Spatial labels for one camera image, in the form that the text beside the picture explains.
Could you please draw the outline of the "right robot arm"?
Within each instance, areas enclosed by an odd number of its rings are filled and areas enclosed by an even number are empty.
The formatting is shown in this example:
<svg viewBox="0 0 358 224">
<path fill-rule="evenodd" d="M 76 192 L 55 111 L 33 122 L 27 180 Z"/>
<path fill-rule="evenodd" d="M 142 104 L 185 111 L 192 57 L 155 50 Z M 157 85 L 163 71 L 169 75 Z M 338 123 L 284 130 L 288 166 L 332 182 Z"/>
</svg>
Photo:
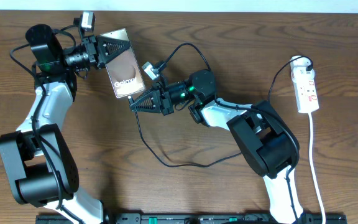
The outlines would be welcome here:
<svg viewBox="0 0 358 224">
<path fill-rule="evenodd" d="M 172 84 L 159 75 L 148 90 L 129 102 L 135 113 L 163 115 L 184 104 L 196 123 L 228 130 L 250 168 L 263 178 L 272 218 L 279 223 L 301 221 L 303 208 L 294 184 L 300 145 L 268 101 L 248 105 L 226 102 L 217 96 L 213 72 L 199 70 Z"/>
</svg>

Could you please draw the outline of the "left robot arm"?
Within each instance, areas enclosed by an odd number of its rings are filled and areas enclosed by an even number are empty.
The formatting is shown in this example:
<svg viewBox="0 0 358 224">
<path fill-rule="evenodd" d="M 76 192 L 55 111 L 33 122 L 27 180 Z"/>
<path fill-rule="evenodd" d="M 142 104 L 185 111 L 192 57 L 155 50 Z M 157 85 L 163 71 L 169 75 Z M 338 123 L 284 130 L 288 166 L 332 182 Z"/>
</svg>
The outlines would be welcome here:
<svg viewBox="0 0 358 224">
<path fill-rule="evenodd" d="M 32 26 L 25 34 L 35 62 L 27 69 L 34 79 L 35 100 L 24 122 L 0 136 L 0 155 L 14 200 L 60 213 L 73 223 L 115 223 L 102 201 L 80 187 L 74 158 L 62 126 L 77 91 L 80 72 L 107 64 L 129 50 L 128 40 L 85 36 L 91 27 L 74 23 L 80 39 L 63 48 L 57 35 L 67 28 Z"/>
</svg>

